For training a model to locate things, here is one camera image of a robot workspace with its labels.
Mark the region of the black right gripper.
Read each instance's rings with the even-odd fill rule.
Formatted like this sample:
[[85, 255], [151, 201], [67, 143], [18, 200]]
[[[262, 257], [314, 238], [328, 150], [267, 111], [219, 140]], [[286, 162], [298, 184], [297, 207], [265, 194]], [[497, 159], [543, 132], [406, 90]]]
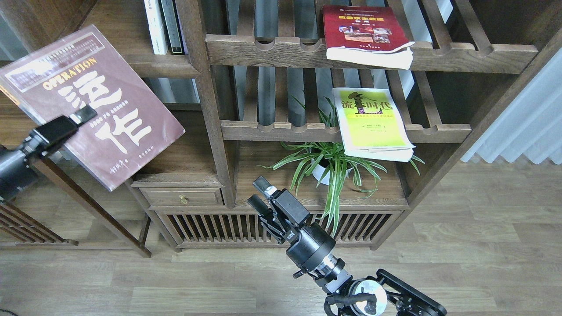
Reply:
[[318, 223], [307, 224], [311, 217], [309, 211], [291, 192], [278, 190], [263, 176], [259, 176], [253, 186], [271, 206], [267, 206], [256, 194], [248, 199], [248, 203], [259, 214], [261, 226], [279, 244], [289, 242], [286, 254], [299, 268], [293, 277], [309, 274], [314, 279], [337, 278], [334, 270], [339, 260], [331, 253], [335, 240]]

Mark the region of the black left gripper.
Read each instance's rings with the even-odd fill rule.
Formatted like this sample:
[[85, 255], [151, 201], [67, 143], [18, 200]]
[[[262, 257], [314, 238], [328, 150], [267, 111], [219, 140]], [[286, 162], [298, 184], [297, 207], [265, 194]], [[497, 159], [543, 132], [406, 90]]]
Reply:
[[72, 113], [30, 131], [16, 149], [2, 149], [0, 154], [1, 202], [12, 200], [17, 194], [37, 180], [31, 164], [44, 160], [58, 150], [64, 142], [78, 131], [79, 127], [97, 116], [90, 104]]

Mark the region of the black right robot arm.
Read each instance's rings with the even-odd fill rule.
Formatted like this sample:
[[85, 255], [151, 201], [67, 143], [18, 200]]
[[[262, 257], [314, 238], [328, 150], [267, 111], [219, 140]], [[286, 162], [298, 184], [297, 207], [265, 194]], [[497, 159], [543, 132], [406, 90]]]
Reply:
[[253, 182], [267, 198], [249, 198], [249, 204], [258, 212], [261, 226], [279, 244], [289, 242], [287, 256], [296, 264], [299, 278], [305, 274], [326, 293], [324, 310], [328, 316], [379, 316], [394, 304], [399, 316], [445, 316], [447, 310], [393, 274], [379, 269], [376, 277], [354, 279], [345, 262], [333, 255], [335, 240], [317, 223], [307, 224], [311, 214], [289, 192], [278, 190], [262, 176]]

